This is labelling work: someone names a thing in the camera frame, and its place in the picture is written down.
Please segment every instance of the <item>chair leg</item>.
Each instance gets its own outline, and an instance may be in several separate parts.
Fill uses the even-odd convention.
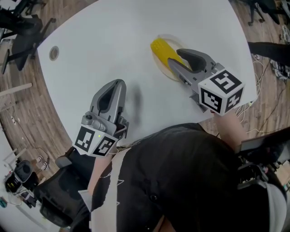
[[[32,14],[32,9],[33,9],[34,5],[30,4],[28,9],[26,10],[25,14],[26,15],[31,15]]]
[[[262,13],[260,12],[259,8],[255,6],[255,10],[259,14],[259,16],[261,17],[261,19],[259,19],[260,23],[263,23],[265,21],[265,19],[264,19]]]
[[[248,25],[251,27],[254,22],[255,4],[250,5],[250,10],[251,10],[251,21],[248,22]]]

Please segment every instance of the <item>black t-shirt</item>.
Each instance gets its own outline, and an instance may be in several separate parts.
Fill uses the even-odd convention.
[[[179,231],[234,231],[238,158],[198,124],[148,136],[118,153],[92,198],[92,231],[153,231],[165,215]]]

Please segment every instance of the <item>person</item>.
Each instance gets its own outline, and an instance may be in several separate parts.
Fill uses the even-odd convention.
[[[244,199],[237,190],[241,162],[234,151],[247,133],[234,112],[214,119],[221,139],[187,123],[96,158],[90,229],[269,231],[265,194]]]
[[[290,44],[248,42],[248,45],[252,54],[268,57],[271,60],[290,67],[290,60],[288,59]]]

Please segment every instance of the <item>white wire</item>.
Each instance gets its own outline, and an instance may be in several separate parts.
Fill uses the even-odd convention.
[[[108,152],[108,154],[110,154],[110,155],[116,155],[118,152],[119,152],[119,150],[117,148],[117,152],[116,153],[110,153],[110,152]]]
[[[263,133],[262,136],[265,134],[264,131],[262,131],[262,130],[258,130],[258,129],[256,129],[256,128],[254,128],[253,130],[248,131],[247,133],[250,133],[250,132],[252,132],[252,131],[257,131],[258,133],[262,132],[262,133]]]
[[[14,205],[14,206],[20,206],[20,205],[22,205],[22,201],[20,200],[20,204],[14,204],[14,203],[12,203],[11,202],[11,198],[10,198],[10,193],[8,194],[8,201],[7,201],[7,204],[11,204],[11,205]]]
[[[259,78],[258,75],[255,73],[255,76],[256,76],[256,78],[257,78],[256,87],[258,87],[258,89],[257,89],[257,95],[258,95],[258,97],[259,97],[259,95],[260,95],[260,93],[261,93],[261,87],[262,87],[263,78],[264,78],[264,74],[265,74],[266,69],[265,69],[265,66],[264,66],[264,64],[263,64],[262,62],[260,62],[260,61],[258,61],[258,60],[255,60],[255,61],[253,61],[253,64],[254,64],[254,63],[259,63],[259,64],[263,67],[263,72],[262,72],[262,75],[261,75],[260,78]],[[240,112],[240,113],[237,115],[237,113],[238,113],[238,112],[240,111],[240,109],[242,109],[243,107],[244,107],[244,110],[243,110],[242,112]],[[245,119],[245,113],[246,113],[246,111],[247,111],[250,107],[251,107],[251,105],[250,105],[248,108],[246,108],[246,105],[244,105],[244,106],[240,106],[240,107],[238,108],[238,110],[236,111],[236,115],[237,115],[237,117],[240,117],[240,116],[243,114],[243,118],[242,118],[242,120],[240,121],[240,123],[244,121],[244,119]]]

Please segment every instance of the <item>wooden floor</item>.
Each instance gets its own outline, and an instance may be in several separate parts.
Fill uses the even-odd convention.
[[[93,2],[95,0],[48,0],[46,6],[36,13],[42,19],[43,24],[48,22],[51,17],[57,19],[56,23],[50,26],[49,35],[66,20]],[[247,25],[250,18],[248,6],[236,2],[233,2],[232,6],[248,41],[279,43],[281,28],[267,15],[265,15],[265,23],[261,24],[256,20],[253,27],[249,27]],[[8,43],[1,44],[0,57],[4,56],[6,49],[10,46]],[[264,66],[267,64],[268,59],[265,58]],[[262,66],[255,63],[254,67],[256,74],[260,76]],[[49,178],[58,170],[54,161],[71,147],[72,142],[53,107],[38,57],[36,56],[35,60],[29,60],[21,72],[18,72],[15,64],[10,64],[5,75],[0,77],[0,91],[29,82],[33,84],[32,88],[11,95],[11,101],[16,101],[17,104],[14,109],[0,113],[0,119],[12,147],[19,150],[24,147],[28,149],[28,152],[23,155],[23,159],[32,160],[38,155],[42,155],[46,160],[49,156],[50,170],[42,172],[43,176]],[[278,96],[283,89],[285,90],[281,94],[276,110],[267,120],[267,123],[263,125],[275,108]],[[264,75],[259,99],[245,113],[242,122],[245,129],[250,131],[256,128],[270,132],[290,126],[288,117],[290,115],[289,94],[289,85],[278,81],[269,65]],[[16,119],[18,123],[13,124],[11,117]],[[217,134],[213,120],[207,120],[201,124],[209,133]],[[262,133],[257,133],[257,131],[249,133],[250,137],[261,135]]]

